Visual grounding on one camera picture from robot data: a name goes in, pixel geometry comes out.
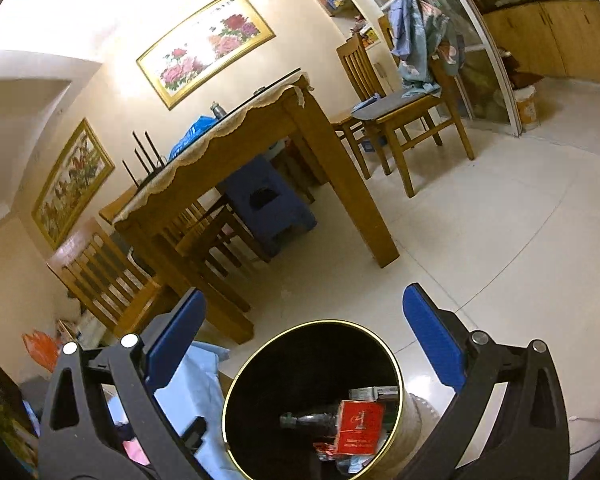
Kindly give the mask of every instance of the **dining table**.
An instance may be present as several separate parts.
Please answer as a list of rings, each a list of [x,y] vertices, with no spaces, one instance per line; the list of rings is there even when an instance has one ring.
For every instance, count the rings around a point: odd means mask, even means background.
[[[206,320],[239,344],[253,337],[251,321],[161,232],[193,201],[278,140],[291,138],[318,182],[331,184],[380,267],[399,256],[374,200],[312,91],[309,76],[298,69],[251,97],[159,168],[112,219],[115,230],[178,295],[192,286],[202,291]]]

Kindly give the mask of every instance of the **peony painting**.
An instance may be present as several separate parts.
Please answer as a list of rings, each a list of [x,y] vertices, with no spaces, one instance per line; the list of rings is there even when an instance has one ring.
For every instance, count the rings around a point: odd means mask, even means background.
[[[215,0],[170,30],[138,66],[171,110],[191,91],[275,34],[248,0]]]
[[[33,207],[33,220],[57,249],[93,195],[114,169],[87,119],[58,156]]]

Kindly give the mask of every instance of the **gray seat cushion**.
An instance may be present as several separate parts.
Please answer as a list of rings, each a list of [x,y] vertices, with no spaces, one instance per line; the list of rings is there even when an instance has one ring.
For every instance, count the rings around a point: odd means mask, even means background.
[[[360,108],[360,110],[356,110],[351,113],[351,117],[358,119],[360,121],[371,121],[387,115],[398,108],[402,108],[404,105],[409,103],[413,103],[418,99],[422,99],[423,97],[427,97],[428,94],[418,94],[412,95],[408,97],[402,97],[404,94],[404,90],[398,90],[392,94],[389,94],[387,97],[383,97],[382,99],[372,103],[364,108]]]

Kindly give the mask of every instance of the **blue gripper pad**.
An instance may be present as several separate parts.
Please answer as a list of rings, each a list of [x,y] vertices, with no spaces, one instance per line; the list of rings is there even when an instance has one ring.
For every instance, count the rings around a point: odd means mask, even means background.
[[[149,392],[169,384],[202,326],[205,314],[204,295],[190,288],[171,312],[156,316],[142,331],[146,353],[144,386]]]
[[[411,283],[404,290],[402,310],[440,382],[451,386],[458,393],[466,380],[466,359],[457,340],[443,324],[441,314],[449,317],[449,321],[457,321],[453,327],[457,334],[462,336],[464,329],[468,335],[462,322],[452,312],[436,307],[419,283]]]

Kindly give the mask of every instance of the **pink cloth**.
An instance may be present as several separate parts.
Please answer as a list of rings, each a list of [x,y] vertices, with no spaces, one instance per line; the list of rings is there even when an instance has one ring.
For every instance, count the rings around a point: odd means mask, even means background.
[[[125,447],[126,454],[134,462],[138,462],[141,465],[149,465],[149,459],[144,454],[144,451],[140,447],[138,439],[125,440],[122,445]]]

